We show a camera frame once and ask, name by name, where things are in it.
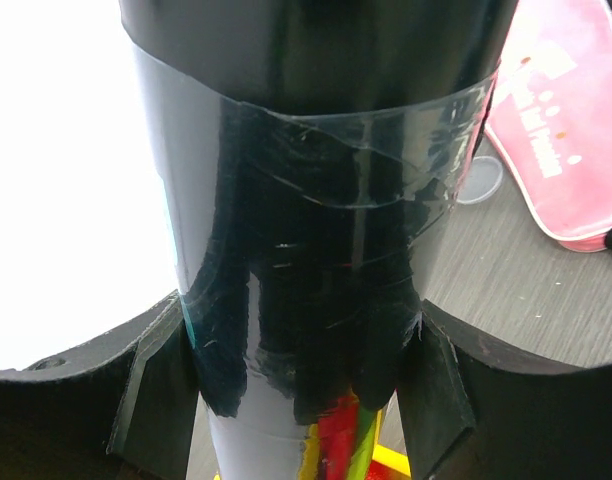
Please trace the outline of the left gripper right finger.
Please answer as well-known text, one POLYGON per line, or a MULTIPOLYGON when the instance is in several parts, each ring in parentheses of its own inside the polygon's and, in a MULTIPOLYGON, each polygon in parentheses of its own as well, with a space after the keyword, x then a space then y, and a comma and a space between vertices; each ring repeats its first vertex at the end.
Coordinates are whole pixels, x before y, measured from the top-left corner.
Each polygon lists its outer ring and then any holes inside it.
POLYGON ((449 337, 422 314, 407 344, 397 385, 414 479, 433 479, 476 426, 449 337))

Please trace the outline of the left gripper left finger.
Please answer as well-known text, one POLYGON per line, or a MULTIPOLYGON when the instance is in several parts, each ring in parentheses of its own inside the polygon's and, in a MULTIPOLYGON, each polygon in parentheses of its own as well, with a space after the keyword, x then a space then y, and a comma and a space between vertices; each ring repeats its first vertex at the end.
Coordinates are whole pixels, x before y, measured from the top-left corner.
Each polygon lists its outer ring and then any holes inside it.
POLYGON ((107 452, 159 479, 186 477, 199 386, 178 299, 139 338, 107 452))

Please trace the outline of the clear tube lid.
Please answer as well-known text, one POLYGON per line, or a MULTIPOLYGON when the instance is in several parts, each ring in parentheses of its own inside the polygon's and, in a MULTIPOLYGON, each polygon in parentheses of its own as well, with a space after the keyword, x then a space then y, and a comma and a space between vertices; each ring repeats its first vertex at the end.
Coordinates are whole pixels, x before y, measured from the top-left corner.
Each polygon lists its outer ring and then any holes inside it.
POLYGON ((473 158, 466 178, 462 182, 456 201, 461 205, 475 205, 489 199, 500 187, 504 167, 492 156, 473 158))

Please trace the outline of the black shuttlecock tube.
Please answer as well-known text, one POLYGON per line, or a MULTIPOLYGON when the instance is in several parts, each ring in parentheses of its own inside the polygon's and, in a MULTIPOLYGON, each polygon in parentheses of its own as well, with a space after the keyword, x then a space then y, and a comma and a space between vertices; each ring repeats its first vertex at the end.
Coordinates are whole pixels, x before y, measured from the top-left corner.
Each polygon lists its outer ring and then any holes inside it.
POLYGON ((361 479, 513 1, 124 1, 224 479, 361 479))

